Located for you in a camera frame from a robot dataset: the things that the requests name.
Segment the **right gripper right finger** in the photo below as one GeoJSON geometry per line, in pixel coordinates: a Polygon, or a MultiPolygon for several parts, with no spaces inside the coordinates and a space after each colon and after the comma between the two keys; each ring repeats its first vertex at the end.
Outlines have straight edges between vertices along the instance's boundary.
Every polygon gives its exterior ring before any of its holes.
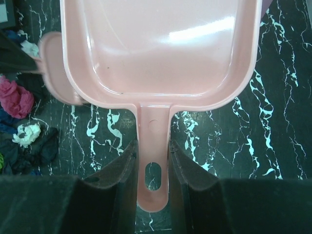
{"type": "Polygon", "coordinates": [[[175,234],[309,234],[312,182],[220,179],[172,141],[169,202],[175,234]]]}

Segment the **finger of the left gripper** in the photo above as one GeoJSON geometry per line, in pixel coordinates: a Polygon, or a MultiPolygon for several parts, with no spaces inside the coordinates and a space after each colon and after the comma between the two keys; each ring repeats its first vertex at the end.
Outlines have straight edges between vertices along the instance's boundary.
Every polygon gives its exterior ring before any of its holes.
{"type": "Polygon", "coordinates": [[[40,73],[35,59],[22,51],[20,44],[15,44],[0,31],[0,72],[1,73],[40,73]]]}

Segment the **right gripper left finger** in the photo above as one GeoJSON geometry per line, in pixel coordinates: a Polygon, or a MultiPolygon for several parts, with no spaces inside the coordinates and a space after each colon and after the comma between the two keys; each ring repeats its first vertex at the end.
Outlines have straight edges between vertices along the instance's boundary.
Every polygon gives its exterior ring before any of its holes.
{"type": "Polygon", "coordinates": [[[132,234],[138,142],[85,179],[73,175],[0,178],[3,234],[132,234]]]}

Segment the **pink hand brush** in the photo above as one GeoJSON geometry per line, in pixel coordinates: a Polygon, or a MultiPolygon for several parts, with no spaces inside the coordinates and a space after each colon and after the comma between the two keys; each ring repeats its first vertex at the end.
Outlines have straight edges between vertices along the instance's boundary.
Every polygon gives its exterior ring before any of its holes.
{"type": "Polygon", "coordinates": [[[68,105],[83,105],[84,100],[72,87],[63,64],[61,32],[49,32],[39,42],[39,56],[32,57],[47,90],[58,101],[68,105]]]}

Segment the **pink dustpan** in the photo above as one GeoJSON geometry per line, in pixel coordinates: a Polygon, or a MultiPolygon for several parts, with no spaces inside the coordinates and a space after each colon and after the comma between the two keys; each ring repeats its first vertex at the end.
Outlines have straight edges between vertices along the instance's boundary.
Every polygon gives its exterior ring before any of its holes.
{"type": "Polygon", "coordinates": [[[63,62],[89,103],[136,118],[137,203],[168,202],[173,116],[237,97],[256,64],[260,0],[62,0],[63,62]]]}

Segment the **white scrap near brush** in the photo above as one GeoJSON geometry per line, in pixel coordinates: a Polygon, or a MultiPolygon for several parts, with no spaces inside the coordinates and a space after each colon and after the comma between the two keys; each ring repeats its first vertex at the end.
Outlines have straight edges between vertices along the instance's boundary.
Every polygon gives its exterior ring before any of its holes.
{"type": "Polygon", "coordinates": [[[21,49],[32,57],[39,57],[39,48],[35,43],[25,40],[21,44],[21,49]]]}

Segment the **navy scrap near chessboard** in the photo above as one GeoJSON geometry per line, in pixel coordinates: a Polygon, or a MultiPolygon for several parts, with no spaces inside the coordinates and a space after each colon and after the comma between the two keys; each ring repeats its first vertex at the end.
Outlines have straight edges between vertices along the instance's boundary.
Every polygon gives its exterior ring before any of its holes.
{"type": "Polygon", "coordinates": [[[21,44],[22,42],[27,40],[25,35],[19,35],[17,32],[12,30],[5,30],[4,33],[15,44],[21,44]]]}

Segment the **black grey chessboard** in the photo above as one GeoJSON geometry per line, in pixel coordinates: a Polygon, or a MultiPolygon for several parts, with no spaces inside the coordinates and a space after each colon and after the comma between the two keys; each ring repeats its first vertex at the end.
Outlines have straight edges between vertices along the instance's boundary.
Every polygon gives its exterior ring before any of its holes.
{"type": "Polygon", "coordinates": [[[0,0],[0,28],[6,29],[16,25],[14,3],[12,0],[0,0]]]}

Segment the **magenta scrap upper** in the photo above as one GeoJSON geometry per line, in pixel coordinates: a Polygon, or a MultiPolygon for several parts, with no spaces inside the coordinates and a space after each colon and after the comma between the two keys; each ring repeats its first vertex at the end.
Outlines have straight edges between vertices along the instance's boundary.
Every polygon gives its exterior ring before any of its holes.
{"type": "Polygon", "coordinates": [[[24,119],[31,112],[34,96],[15,81],[0,77],[0,104],[11,117],[24,119]]]}

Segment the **navy scrap under magenta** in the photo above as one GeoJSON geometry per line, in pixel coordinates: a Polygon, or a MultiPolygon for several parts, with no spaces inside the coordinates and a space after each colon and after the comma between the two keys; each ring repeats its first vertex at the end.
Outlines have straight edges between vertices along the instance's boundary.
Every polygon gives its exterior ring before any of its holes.
{"type": "Polygon", "coordinates": [[[0,131],[7,134],[17,134],[15,127],[21,120],[10,116],[2,107],[0,108],[0,131]]]}

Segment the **small white scrap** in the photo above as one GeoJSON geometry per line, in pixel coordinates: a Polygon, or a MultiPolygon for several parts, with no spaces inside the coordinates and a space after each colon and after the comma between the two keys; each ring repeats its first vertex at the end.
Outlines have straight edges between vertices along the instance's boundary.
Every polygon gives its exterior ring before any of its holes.
{"type": "Polygon", "coordinates": [[[22,148],[27,148],[40,136],[41,127],[39,123],[30,125],[21,124],[18,126],[17,131],[16,134],[13,134],[12,142],[22,148]]]}

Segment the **blue scrap front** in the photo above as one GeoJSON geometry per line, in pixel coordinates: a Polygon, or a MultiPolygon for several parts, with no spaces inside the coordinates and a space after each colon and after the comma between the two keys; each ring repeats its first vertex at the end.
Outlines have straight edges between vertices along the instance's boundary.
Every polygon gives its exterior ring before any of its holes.
{"type": "Polygon", "coordinates": [[[42,173],[39,170],[32,170],[30,174],[33,176],[42,176],[42,173]]]}

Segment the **black scrap centre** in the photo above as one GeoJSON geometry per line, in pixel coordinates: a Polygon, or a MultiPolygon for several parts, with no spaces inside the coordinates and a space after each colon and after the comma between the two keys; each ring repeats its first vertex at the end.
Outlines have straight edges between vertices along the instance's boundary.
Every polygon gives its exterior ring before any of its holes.
{"type": "Polygon", "coordinates": [[[22,150],[12,167],[13,171],[21,173],[28,168],[45,166],[51,163],[59,151],[58,135],[58,129],[52,127],[31,149],[22,150]]]}

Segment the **green paper scrap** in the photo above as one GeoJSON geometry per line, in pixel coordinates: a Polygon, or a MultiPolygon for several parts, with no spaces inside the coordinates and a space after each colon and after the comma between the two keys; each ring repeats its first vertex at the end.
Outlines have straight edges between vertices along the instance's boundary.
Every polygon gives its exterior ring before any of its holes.
{"type": "Polygon", "coordinates": [[[2,171],[4,167],[4,156],[0,154],[0,172],[2,171]]]}

